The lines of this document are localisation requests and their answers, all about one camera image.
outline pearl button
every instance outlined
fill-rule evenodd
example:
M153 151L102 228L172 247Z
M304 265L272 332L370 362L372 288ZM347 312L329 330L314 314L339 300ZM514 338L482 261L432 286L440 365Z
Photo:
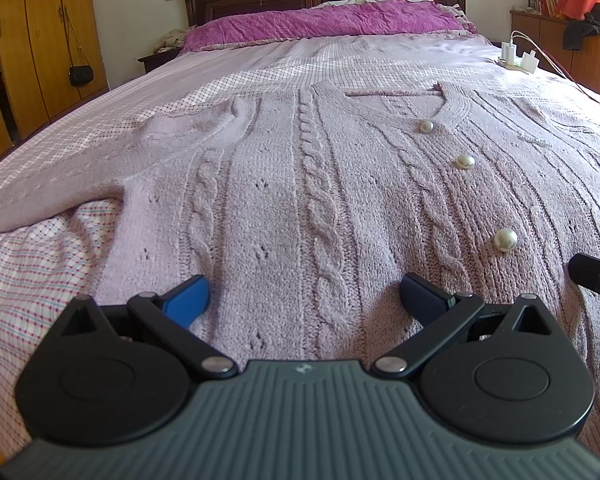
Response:
M456 158L456 166L461 170L470 170L475 165L475 159L472 155L463 153Z
M497 250L508 253L518 244L518 235L513 229L500 229L493 237L493 245Z
M423 134L430 134L433 131L433 121L429 121L428 119L426 121L422 121L420 123L420 131Z

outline wooden wardrobe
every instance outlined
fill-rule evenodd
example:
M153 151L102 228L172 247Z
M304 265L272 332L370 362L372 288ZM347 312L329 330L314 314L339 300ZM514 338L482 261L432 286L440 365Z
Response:
M70 66L85 64L93 81L71 86ZM0 88L0 156L107 91L92 0L0 0Z

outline dark clothing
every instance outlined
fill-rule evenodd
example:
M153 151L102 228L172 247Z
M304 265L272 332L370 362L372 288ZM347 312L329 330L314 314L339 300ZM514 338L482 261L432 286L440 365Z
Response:
M571 20L562 36L564 50L582 50L582 38L600 34L600 4L595 4L584 20Z

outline plaid bedsheet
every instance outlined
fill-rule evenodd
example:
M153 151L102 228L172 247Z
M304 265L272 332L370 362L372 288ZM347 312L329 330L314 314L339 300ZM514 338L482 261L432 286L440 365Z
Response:
M400 43L400 56L385 53L387 41ZM0 163L0 188L107 142L154 114L323 79L348 89L431 88L451 80L539 99L553 98L538 93L539 81L553 79L562 93L555 106L578 99L572 87L548 74L531 78L498 68L493 62L497 53L481 36L430 34L317 38L187 54L84 105L27 141ZM586 121L586 109L582 113ZM13 399L15 381L68 301L90 289L121 208L117 200L99 200L0 234L0 449L6 456L29 440Z

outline ribbed plastic surface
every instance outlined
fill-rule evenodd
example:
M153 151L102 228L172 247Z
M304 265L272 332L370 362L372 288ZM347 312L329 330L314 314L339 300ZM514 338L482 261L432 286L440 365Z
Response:
M13 480L589 480L600 460L573 440L534 450L464 440L431 420L407 384L372 378L358 362L260 361L203 384L142 440L89 450L37 441L2 471Z

